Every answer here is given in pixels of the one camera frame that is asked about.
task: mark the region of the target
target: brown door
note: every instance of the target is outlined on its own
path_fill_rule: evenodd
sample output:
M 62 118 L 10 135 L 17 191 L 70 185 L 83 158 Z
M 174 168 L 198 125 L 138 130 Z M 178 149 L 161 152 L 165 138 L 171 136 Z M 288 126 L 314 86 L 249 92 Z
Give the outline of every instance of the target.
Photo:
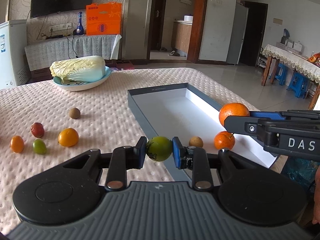
M 151 12 L 151 16 L 153 17 L 151 33 L 152 50 L 159 50 L 161 48 L 165 2 L 166 0 L 155 0 L 155 9 Z
M 255 66 L 266 28 L 268 5 L 246 1 L 244 6 L 249 8 L 249 12 L 240 62 L 248 66 Z

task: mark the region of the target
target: screw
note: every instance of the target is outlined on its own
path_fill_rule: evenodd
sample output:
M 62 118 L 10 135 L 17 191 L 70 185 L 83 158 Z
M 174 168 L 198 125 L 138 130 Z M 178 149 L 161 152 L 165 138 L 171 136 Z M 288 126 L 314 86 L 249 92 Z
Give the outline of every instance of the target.
M 201 180 L 196 183 L 196 187 L 198 189 L 208 189 L 212 186 L 212 184 L 206 180 Z
M 112 180 L 107 183 L 107 187 L 111 189 L 119 189 L 123 187 L 123 182 L 119 180 Z

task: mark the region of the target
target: pink quilted tablecloth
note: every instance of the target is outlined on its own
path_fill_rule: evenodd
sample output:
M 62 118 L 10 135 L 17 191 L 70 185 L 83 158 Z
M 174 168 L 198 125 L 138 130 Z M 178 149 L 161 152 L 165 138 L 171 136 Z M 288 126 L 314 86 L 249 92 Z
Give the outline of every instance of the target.
M 88 149 L 112 152 L 116 147 L 135 145 L 142 129 L 127 103 L 127 90 L 141 87 L 188 82 L 215 101 L 224 105 L 242 102 L 242 98 L 211 78 L 191 68 L 127 70 L 112 73 L 102 85 L 80 92 L 58 88 L 53 81 L 44 81 L 0 91 L 0 231 L 7 234 L 19 219 L 12 205 L 14 189 L 27 178 L 62 163 Z M 73 120 L 68 110 L 77 107 L 81 119 Z M 45 128 L 46 156 L 32 152 L 35 139 L 30 126 L 41 122 Z M 79 143 L 70 148 L 58 144 L 58 134 L 72 127 L 79 133 Z M 20 135 L 26 147 L 22 154 L 9 148 L 14 135 Z M 286 158 L 279 159 L 273 169 L 280 171 Z M 172 181 L 162 163 L 146 158 L 144 168 L 128 171 L 128 181 Z

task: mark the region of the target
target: freezer label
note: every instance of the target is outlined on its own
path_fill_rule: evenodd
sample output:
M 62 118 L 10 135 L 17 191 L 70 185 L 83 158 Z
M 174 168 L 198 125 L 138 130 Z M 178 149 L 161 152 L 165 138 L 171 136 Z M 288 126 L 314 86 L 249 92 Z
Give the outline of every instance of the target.
M 5 39 L 4 39 L 4 34 L 0 36 L 0 46 L 1 46 L 1 52 L 5 52 Z

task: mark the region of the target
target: stool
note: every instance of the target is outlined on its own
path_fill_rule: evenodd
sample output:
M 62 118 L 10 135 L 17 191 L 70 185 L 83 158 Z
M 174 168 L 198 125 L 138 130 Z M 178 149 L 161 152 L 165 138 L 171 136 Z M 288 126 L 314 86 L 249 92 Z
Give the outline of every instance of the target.
M 279 81 L 279 84 L 281 86 L 283 86 L 285 83 L 285 80 L 287 78 L 287 67 L 285 65 L 279 63 L 276 73 L 277 74 L 275 76 L 275 79 Z
M 295 97 L 304 97 L 307 92 L 309 79 L 298 72 L 294 72 L 287 90 L 295 91 Z

